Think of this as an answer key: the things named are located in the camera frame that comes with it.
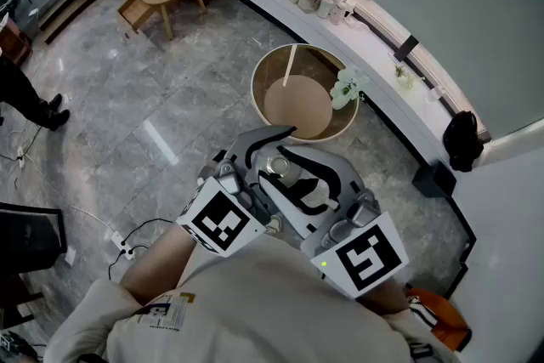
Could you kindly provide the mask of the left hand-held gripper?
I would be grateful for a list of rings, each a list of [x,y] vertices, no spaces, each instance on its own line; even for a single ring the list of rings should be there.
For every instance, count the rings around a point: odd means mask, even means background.
[[[266,231],[272,201],[251,181],[252,156],[285,139],[294,126],[270,125],[240,134],[219,162],[206,165],[175,223],[209,252],[227,258]]]

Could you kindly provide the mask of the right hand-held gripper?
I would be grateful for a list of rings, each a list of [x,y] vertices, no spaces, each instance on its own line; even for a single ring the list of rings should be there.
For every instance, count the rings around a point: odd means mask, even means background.
[[[317,177],[300,179],[315,189],[324,181],[336,203],[307,206],[292,188],[267,173],[258,174],[261,190],[300,237],[301,251],[321,278],[341,294],[356,299],[391,278],[408,264],[398,231],[388,213],[381,213],[374,195],[362,191],[362,180],[344,157],[307,145],[279,145],[290,162]],[[340,205],[350,205],[341,216]]]

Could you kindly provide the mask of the white bottle with gold cap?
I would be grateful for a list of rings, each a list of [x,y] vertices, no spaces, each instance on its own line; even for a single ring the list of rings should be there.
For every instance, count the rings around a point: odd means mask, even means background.
[[[286,157],[278,155],[267,159],[266,173],[278,179],[285,187],[291,187],[300,179],[302,169]]]

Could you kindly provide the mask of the person's right forearm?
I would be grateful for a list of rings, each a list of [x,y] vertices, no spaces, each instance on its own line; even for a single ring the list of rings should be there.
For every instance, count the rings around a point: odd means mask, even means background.
[[[369,292],[356,298],[356,301],[380,316],[392,315],[409,309],[409,302],[403,287],[394,278],[389,278],[375,286]]]

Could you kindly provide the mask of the person's left forearm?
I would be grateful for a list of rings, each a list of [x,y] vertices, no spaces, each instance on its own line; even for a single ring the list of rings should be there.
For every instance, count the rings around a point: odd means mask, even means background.
[[[145,251],[120,280],[141,305],[176,288],[196,241],[174,224]]]

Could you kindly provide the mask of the white flower bouquet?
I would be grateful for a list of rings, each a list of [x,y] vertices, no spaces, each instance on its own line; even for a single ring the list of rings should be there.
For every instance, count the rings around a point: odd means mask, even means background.
[[[370,78],[356,65],[349,65],[337,73],[337,81],[331,88],[332,109],[341,110],[353,100],[364,101],[363,86]]]

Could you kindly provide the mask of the black box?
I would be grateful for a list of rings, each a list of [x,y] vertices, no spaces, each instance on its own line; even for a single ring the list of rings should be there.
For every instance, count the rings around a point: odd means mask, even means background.
[[[412,180],[416,189],[427,198],[450,198],[456,178],[441,161],[420,167]]]

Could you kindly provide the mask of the white curved window bench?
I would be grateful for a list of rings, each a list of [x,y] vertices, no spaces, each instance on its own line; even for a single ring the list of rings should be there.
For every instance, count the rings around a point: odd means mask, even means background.
[[[431,100],[429,91],[436,80],[424,80],[424,67],[413,53],[401,63],[416,77],[412,88],[403,88],[394,75],[399,61],[382,39],[365,28],[332,24],[316,14],[303,12],[290,0],[248,0],[278,20],[309,44],[335,55],[364,73],[364,93],[416,148],[426,162],[450,163],[443,145],[443,133],[452,112],[442,101]]]

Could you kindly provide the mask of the person's cream t-shirt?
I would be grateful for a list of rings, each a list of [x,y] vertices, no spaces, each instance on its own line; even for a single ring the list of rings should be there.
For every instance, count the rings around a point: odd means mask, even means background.
[[[260,236],[230,258],[197,248],[174,289],[138,302],[96,281],[44,363],[422,363],[411,314],[385,318],[332,290],[292,247]]]

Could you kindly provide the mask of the small green plant sprig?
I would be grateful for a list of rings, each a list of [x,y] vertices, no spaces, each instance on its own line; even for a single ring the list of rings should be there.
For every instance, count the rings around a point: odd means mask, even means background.
[[[416,73],[408,71],[401,64],[394,65],[394,76],[397,83],[406,90],[413,89],[416,83],[425,83],[424,77],[420,77]]]

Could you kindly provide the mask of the black backpack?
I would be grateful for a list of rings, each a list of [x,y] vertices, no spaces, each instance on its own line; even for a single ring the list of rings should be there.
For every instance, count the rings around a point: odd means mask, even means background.
[[[484,145],[478,136],[476,116],[471,111],[456,113],[443,133],[443,144],[449,155],[450,167],[468,173],[480,157]]]

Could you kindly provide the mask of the white power strip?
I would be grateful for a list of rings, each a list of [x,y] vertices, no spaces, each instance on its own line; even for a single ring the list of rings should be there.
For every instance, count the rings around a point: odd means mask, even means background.
[[[127,260],[134,259],[133,248],[125,241],[124,237],[119,232],[114,231],[110,236],[110,240],[120,250],[124,258]]]

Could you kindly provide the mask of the orange bag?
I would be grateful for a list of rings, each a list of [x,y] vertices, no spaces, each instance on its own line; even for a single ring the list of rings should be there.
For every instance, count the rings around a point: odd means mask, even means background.
[[[421,288],[407,292],[411,313],[440,342],[461,352],[472,338],[472,331],[456,308],[440,295]]]

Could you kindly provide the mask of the black framed monitor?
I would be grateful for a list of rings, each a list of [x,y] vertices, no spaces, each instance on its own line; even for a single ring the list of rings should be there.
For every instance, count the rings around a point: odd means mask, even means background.
[[[0,202],[0,276],[49,269],[66,253],[61,210]]]

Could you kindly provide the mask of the dark wooden cabinet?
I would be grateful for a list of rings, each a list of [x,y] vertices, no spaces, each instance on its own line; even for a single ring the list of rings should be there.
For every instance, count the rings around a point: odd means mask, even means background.
[[[31,54],[31,39],[20,30],[6,13],[0,19],[0,49],[17,66],[21,66]]]

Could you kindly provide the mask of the black window post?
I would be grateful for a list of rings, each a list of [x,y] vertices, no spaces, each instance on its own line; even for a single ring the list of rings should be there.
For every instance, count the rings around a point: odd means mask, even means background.
[[[394,52],[394,58],[399,62],[404,61],[418,44],[419,41],[410,35]]]

